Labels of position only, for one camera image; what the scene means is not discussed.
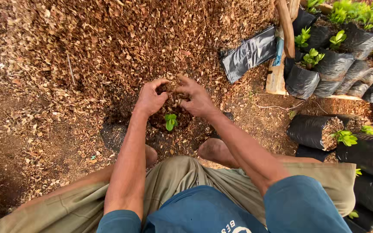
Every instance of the foot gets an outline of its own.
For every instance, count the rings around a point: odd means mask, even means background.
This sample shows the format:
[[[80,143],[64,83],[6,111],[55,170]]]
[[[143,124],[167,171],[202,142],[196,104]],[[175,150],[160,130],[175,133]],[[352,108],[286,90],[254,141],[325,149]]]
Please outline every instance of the foot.
[[[209,138],[198,149],[198,156],[229,168],[240,168],[221,139]]]

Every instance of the ground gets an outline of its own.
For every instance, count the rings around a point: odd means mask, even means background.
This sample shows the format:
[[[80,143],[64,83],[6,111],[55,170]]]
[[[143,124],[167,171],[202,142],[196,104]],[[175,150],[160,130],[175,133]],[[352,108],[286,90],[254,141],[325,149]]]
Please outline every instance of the ground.
[[[102,124],[127,124],[140,88],[156,78],[198,81],[216,107],[282,155],[297,149],[286,135],[288,108],[373,118],[362,101],[265,93],[266,63],[230,84],[220,51],[277,23],[273,0],[0,0],[0,217],[113,164],[117,153],[104,147]],[[159,162],[196,157],[209,135],[194,117],[171,134],[148,125],[146,142]]]

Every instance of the green leaf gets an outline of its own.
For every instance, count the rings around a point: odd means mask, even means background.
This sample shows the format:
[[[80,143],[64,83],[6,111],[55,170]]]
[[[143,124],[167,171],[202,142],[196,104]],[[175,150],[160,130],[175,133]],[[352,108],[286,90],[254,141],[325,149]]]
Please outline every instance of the green leaf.
[[[167,121],[167,122],[166,122],[166,129],[167,129],[168,131],[171,131],[173,128],[174,128],[174,125],[171,124],[169,121]]]

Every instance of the twig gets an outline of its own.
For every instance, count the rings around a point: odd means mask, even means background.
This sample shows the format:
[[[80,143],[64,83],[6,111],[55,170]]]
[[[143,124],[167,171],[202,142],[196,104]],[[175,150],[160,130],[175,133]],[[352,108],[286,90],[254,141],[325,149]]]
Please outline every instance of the twig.
[[[284,110],[290,110],[290,109],[293,109],[293,108],[297,108],[299,105],[303,104],[304,102],[302,103],[299,103],[298,105],[294,106],[294,107],[291,107],[291,108],[283,108],[283,107],[280,107],[280,106],[266,106],[266,107],[263,107],[263,106],[259,106],[258,104],[256,104],[257,107],[259,108],[271,108],[271,107],[277,107],[277,108],[281,108],[281,109],[284,109]]]
[[[313,100],[309,100],[309,102],[315,102],[316,104],[318,104],[319,108],[324,111],[326,114],[328,114],[325,110],[322,109],[322,107],[320,106],[320,104],[316,101],[313,101]]]
[[[73,71],[71,70],[70,56],[68,54],[67,54],[67,61],[68,61],[68,66],[70,67],[71,79],[73,79],[73,84],[76,85],[76,82],[74,81]]]

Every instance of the wooden board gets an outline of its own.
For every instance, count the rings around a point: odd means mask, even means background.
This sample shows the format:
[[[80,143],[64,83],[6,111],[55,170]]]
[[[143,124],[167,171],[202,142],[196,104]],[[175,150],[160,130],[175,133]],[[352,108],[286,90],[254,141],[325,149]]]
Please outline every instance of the wooden board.
[[[294,19],[297,18],[297,13],[299,10],[299,3],[303,6],[307,5],[307,0],[290,0],[288,4],[290,18],[294,21]],[[325,14],[329,14],[332,10],[332,6],[329,4],[320,4],[318,8]],[[282,51],[281,61],[279,66],[273,66],[274,59],[270,60],[269,65],[269,73],[267,75],[267,81],[266,81],[266,92],[271,94],[281,94],[281,95],[288,95],[288,92],[286,91],[284,85],[284,59],[286,58],[286,55],[284,54],[284,51]],[[327,98],[336,98],[336,99],[350,99],[350,100],[362,100],[359,97],[349,96],[349,95],[331,95]]]

